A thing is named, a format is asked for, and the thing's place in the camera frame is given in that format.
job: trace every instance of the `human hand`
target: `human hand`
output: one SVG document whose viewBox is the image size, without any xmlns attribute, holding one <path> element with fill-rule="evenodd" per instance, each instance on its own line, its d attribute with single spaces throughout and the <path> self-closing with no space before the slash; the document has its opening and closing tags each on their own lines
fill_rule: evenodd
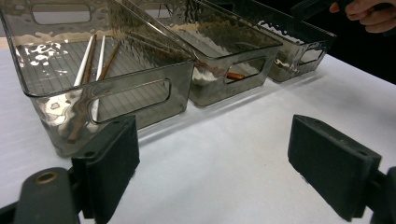
<svg viewBox="0 0 396 224">
<path fill-rule="evenodd" d="M 391 7 L 376 10 L 378 4 L 391 4 Z M 329 11 L 340 11 L 337 3 L 333 3 Z M 346 16 L 351 21 L 359 21 L 369 33 L 384 33 L 396 27 L 396 0 L 354 0 L 346 6 Z"/>
</svg>

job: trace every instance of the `textured plastic surface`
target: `textured plastic surface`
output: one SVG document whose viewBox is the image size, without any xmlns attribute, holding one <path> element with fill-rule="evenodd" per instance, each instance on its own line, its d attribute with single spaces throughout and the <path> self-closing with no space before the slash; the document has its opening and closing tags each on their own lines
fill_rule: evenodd
<svg viewBox="0 0 396 224">
<path fill-rule="evenodd" d="M 193 52 L 195 64 L 190 99 L 211 105 L 240 92 L 261 86 L 281 42 L 231 18 L 225 12 L 194 0 L 124 0 L 138 7 L 140 16 Z M 166 15 L 149 14 L 159 5 Z"/>
<path fill-rule="evenodd" d="M 205 0 L 283 43 L 268 74 L 283 82 L 314 71 L 336 36 L 253 0 Z"/>
<path fill-rule="evenodd" d="M 1 16 L 21 87 L 59 155 L 72 156 L 125 114 L 140 129 L 186 110 L 195 57 L 117 1 L 10 0 Z M 76 85 L 93 35 L 91 79 Z M 99 61 L 119 43 L 96 81 Z"/>
<path fill-rule="evenodd" d="M 289 162 L 343 219 L 362 217 L 381 156 L 328 124 L 295 115 Z"/>
</svg>

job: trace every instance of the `wooden stick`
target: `wooden stick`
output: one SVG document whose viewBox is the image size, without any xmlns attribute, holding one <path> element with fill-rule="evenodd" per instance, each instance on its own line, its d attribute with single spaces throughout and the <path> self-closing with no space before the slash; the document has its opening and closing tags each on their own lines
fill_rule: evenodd
<svg viewBox="0 0 396 224">
<path fill-rule="evenodd" d="M 73 129 L 67 138 L 67 143 L 69 144 L 75 144 L 77 142 L 81 129 L 84 127 L 84 124 L 86 122 L 87 111 L 85 109 L 85 104 L 87 103 L 87 97 L 88 91 L 82 90 L 80 100 L 78 100 L 73 106 L 73 109 L 76 110 L 77 114 L 75 115 L 75 117 L 73 118 L 73 122 L 71 123 L 73 125 Z"/>
<path fill-rule="evenodd" d="M 85 71 L 85 67 L 88 61 L 88 56 L 90 54 L 90 49 L 92 46 L 92 41 L 93 41 L 93 35 L 90 37 L 90 41 L 88 41 L 88 45 L 87 48 L 85 49 L 84 52 L 84 56 L 82 57 L 82 61 L 81 61 L 81 65 L 79 66 L 78 69 L 78 73 L 76 75 L 76 80 L 73 84 L 73 86 L 79 86 L 81 84 L 82 81 L 82 77 L 84 75 L 84 71 Z M 63 132 L 65 132 L 65 130 L 68 129 L 68 126 L 70 125 L 70 123 L 72 122 L 72 119 L 74 118 L 74 111 L 70 109 L 73 109 L 73 106 L 75 104 L 75 102 L 78 102 L 81 98 L 81 91 L 72 91 L 66 94 L 66 98 L 68 100 L 70 100 L 70 108 L 67 109 L 66 113 L 67 113 L 67 117 L 68 117 L 68 121 L 65 122 L 64 124 L 61 124 L 58 128 L 58 132 L 62 135 Z"/>
<path fill-rule="evenodd" d="M 241 80 L 245 78 L 245 76 L 237 73 L 228 72 L 227 78 L 229 78 L 230 80 Z"/>
<path fill-rule="evenodd" d="M 116 56 L 117 51 L 119 50 L 120 47 L 120 41 L 117 43 L 116 47 L 114 47 L 113 52 L 111 52 L 110 57 L 108 58 L 106 65 L 103 69 L 102 74 L 99 76 L 99 78 L 97 79 L 98 81 L 105 79 L 105 76 L 107 74 L 108 68 L 111 65 L 111 62 L 113 61 L 114 57 Z"/>
<path fill-rule="evenodd" d="M 85 73 L 84 73 L 84 77 L 82 79 L 82 84 L 87 84 L 90 82 L 91 70 L 92 70 L 92 60 L 93 60 L 93 55 L 95 53 L 95 46 L 96 46 L 96 37 L 97 37 L 97 35 L 93 36 L 90 53 L 88 54 L 88 64 L 85 66 Z"/>
</svg>

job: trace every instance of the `chopstick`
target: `chopstick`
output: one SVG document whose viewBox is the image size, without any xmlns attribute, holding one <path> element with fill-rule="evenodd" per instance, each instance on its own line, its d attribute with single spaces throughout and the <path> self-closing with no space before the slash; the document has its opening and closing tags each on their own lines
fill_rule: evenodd
<svg viewBox="0 0 396 224">
<path fill-rule="evenodd" d="M 111 63 L 113 62 L 113 59 L 116 56 L 116 53 L 119 50 L 119 47 L 120 47 L 120 41 L 117 43 L 117 45 L 114 47 L 113 51 L 111 52 L 111 55 L 106 62 L 105 68 L 103 69 L 103 72 L 101 73 L 99 78 L 97 78 L 97 81 L 105 79 L 108 68 L 110 67 Z"/>
<path fill-rule="evenodd" d="M 103 57 L 105 54 L 105 43 L 106 43 L 106 36 L 104 35 L 102 38 L 102 47 L 100 48 L 100 55 L 99 55 L 99 64 L 98 64 L 98 71 L 96 74 L 96 81 L 99 80 L 99 77 L 102 74 L 102 68 L 103 68 Z M 98 112 L 99 112 L 99 100 L 95 100 L 92 103 L 92 109 L 91 109 L 91 113 L 92 113 L 92 119 L 93 120 L 97 120 L 98 119 Z M 87 127 L 89 128 L 89 130 L 91 132 L 96 132 L 97 131 L 97 125 L 92 125 L 91 127 Z"/>
<path fill-rule="evenodd" d="M 81 80 L 85 71 L 85 65 L 87 64 L 88 55 L 90 54 L 92 41 L 93 41 L 93 36 L 91 36 L 90 41 L 88 42 L 87 49 L 85 49 L 84 57 L 82 57 L 81 65 L 79 66 L 74 86 L 79 86 L 81 84 Z"/>
<path fill-rule="evenodd" d="M 227 78 L 230 79 L 230 80 L 236 81 L 236 80 L 244 79 L 245 76 L 241 75 L 241 74 L 237 74 L 237 73 L 228 72 L 227 73 Z"/>
<path fill-rule="evenodd" d="M 93 54 L 95 53 L 95 46 L 96 46 L 96 37 L 97 35 L 93 36 L 92 44 L 90 47 L 90 52 L 88 54 L 88 64 L 85 66 L 85 73 L 84 77 L 82 79 L 82 84 L 87 84 L 90 82 L 90 77 L 91 77 L 91 70 L 92 70 L 92 60 L 93 60 Z"/>
</svg>

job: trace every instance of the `translucent gray bin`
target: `translucent gray bin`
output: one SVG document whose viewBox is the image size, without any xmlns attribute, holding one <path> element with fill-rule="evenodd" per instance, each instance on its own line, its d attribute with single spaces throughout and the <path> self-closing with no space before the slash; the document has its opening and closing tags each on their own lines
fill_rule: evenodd
<svg viewBox="0 0 396 224">
<path fill-rule="evenodd" d="M 1 17 L 22 90 L 60 156 L 120 116 L 141 129 L 186 110 L 195 57 L 117 1 L 8 0 Z"/>
<path fill-rule="evenodd" d="M 283 43 L 268 77 L 283 82 L 315 71 L 336 35 L 253 0 L 204 0 Z"/>
<path fill-rule="evenodd" d="M 190 99 L 211 105 L 261 86 L 281 42 L 194 0 L 123 0 L 197 57 Z"/>
</svg>

